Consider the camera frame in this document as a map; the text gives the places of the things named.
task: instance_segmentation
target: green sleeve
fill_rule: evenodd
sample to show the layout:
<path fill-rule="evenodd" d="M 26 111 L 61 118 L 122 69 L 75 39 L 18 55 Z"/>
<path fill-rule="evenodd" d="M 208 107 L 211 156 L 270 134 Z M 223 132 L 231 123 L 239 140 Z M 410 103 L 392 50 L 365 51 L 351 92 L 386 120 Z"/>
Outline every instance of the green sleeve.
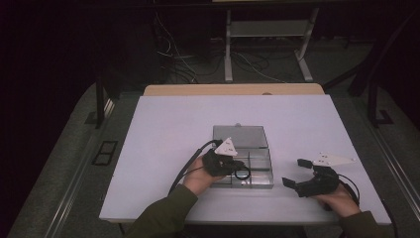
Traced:
<path fill-rule="evenodd" d="M 179 185 L 166 198 L 148 206 L 126 233 L 126 238 L 171 237 L 181 231 L 185 217 L 197 201 L 197 196 Z"/>
<path fill-rule="evenodd" d="M 386 238 L 386 231 L 377 225 L 370 211 L 340 219 L 340 226 L 348 238 Z"/>

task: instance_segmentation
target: floor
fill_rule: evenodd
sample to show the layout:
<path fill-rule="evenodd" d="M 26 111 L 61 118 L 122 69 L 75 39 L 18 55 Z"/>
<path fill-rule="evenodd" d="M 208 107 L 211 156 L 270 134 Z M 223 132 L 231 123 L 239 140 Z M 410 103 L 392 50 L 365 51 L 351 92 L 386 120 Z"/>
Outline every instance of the floor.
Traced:
<path fill-rule="evenodd" d="M 345 49 L 345 41 L 318 40 L 310 43 L 306 61 L 315 83 L 324 84 L 354 65 L 368 54 L 370 44 L 353 44 Z M 232 45 L 233 83 L 304 83 L 293 51 L 299 39 L 252 39 Z M 174 59 L 162 57 L 172 71 L 166 83 L 224 83 L 223 43 L 215 39 L 207 59 L 180 50 Z M 389 207 L 399 237 L 420 237 L 420 218 L 413 211 L 409 195 L 390 167 L 389 155 L 396 159 L 414 191 L 420 189 L 418 161 L 420 132 L 399 110 L 389 95 L 379 91 L 378 109 L 386 110 L 393 124 L 371 127 L 366 118 L 366 94 L 351 97 L 347 88 L 352 79 L 326 91 L 330 94 L 348 130 L 352 142 L 378 193 Z M 15 222 L 9 237 L 121 237 L 119 227 L 98 218 L 118 155 L 130 126 L 131 116 L 142 95 L 126 91 L 119 100 L 108 105 L 108 113 L 100 129 L 95 129 L 89 115 L 95 111 L 95 85 L 92 85 L 74 108 L 61 136 Z M 109 166 L 93 166 L 103 141 L 118 142 Z M 249 237 L 297 237 L 290 229 L 249 227 Z M 338 237 L 337 226 L 304 227 L 308 237 Z M 390 233 L 392 226 L 386 227 Z"/>

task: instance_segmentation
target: table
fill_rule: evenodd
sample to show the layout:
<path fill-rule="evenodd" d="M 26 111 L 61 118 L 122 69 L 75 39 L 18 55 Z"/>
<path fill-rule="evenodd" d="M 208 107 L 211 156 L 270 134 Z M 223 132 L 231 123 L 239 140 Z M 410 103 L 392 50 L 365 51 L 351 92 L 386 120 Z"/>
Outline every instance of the table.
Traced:
<path fill-rule="evenodd" d="M 186 86 L 193 89 L 207 85 Z M 225 90 L 227 85 L 208 85 Z M 243 90 L 259 85 L 238 85 Z M 293 84 L 270 84 L 271 88 Z M 174 178 L 194 152 L 212 139 L 213 125 L 264 126 L 274 177 L 273 189 L 209 188 L 187 216 L 191 224 L 333 224 L 336 216 L 314 199 L 299 198 L 281 178 L 311 179 L 312 171 L 296 160 L 320 152 L 359 159 L 329 95 L 180 95 L 157 96 L 159 86 L 139 100 L 99 217 L 133 222 L 152 202 L 165 197 Z M 173 86 L 162 86 L 162 92 Z M 360 162 L 334 168 L 351 178 L 362 195 L 362 210 L 379 224 L 390 220 Z"/>

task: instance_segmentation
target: clear plastic box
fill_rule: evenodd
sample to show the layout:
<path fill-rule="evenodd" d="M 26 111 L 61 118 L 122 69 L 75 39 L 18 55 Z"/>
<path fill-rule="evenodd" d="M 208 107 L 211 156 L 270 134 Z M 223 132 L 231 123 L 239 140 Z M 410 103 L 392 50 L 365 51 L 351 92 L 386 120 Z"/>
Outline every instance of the clear plastic box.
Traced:
<path fill-rule="evenodd" d="M 242 161 L 251 170 L 251 176 L 240 180 L 235 175 L 227 176 L 213 183 L 213 187 L 264 188 L 272 189 L 272 167 L 263 126 L 214 126 L 213 139 L 232 142 L 238 155 L 234 160 Z M 247 171 L 237 171 L 238 177 L 245 177 Z"/>

